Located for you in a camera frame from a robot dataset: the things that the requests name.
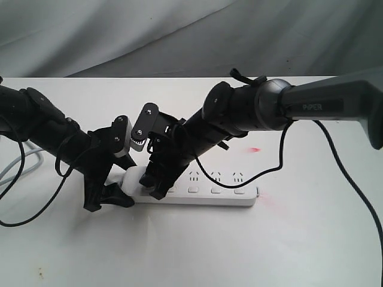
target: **gray fabric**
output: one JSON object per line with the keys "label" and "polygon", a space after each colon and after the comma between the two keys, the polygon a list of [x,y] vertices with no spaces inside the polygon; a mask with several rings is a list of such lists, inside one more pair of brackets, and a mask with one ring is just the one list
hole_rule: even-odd
{"label": "gray fabric", "polygon": [[[37,2],[47,12],[60,1]],[[14,40],[16,28],[0,30],[2,75],[221,77],[232,67],[245,75],[338,75],[383,65],[380,0],[61,2],[68,14],[49,13],[60,23],[49,35]],[[11,13],[0,10],[1,26]],[[44,30],[48,20],[39,23]]]}

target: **piper logo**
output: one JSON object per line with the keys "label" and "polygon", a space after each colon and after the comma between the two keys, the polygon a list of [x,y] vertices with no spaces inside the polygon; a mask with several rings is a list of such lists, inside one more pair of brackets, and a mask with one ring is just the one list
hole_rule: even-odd
{"label": "piper logo", "polygon": [[322,111],[322,104],[311,103],[309,105],[302,105],[304,111]]}

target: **white table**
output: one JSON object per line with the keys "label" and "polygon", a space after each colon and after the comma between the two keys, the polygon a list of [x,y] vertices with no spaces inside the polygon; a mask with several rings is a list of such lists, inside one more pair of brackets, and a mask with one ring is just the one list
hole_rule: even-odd
{"label": "white table", "polygon": [[[286,78],[302,84],[318,77]],[[109,126],[120,114],[136,120],[146,102],[187,118],[210,89],[231,79],[5,79],[34,87],[83,130]],[[383,218],[383,152],[359,123],[325,123],[350,175]],[[215,148],[206,168],[277,165],[278,132],[251,133]],[[249,154],[248,147],[262,151]],[[0,141],[0,169],[18,156]],[[140,165],[145,152],[132,153]],[[30,157],[28,164],[35,160]],[[54,158],[0,202],[8,222],[34,214],[59,184]],[[52,206],[31,224],[0,228],[1,286],[379,286],[381,255],[373,220],[346,182],[326,139],[311,122],[289,130],[282,171],[258,180],[251,208],[137,205],[82,208],[83,179],[74,172]]]}

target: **white power strip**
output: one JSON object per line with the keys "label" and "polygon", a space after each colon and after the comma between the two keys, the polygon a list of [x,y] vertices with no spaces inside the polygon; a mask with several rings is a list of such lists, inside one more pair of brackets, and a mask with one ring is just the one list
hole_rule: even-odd
{"label": "white power strip", "polygon": [[[189,167],[168,191],[166,197],[156,200],[149,195],[151,190],[139,183],[145,169],[146,167],[142,166],[130,167],[121,184],[124,193],[133,197],[136,203],[252,206],[259,194],[259,189],[253,182],[242,188],[226,189],[211,182],[201,171]],[[228,185],[240,184],[245,178],[243,173],[229,170],[215,172],[211,176]]]}

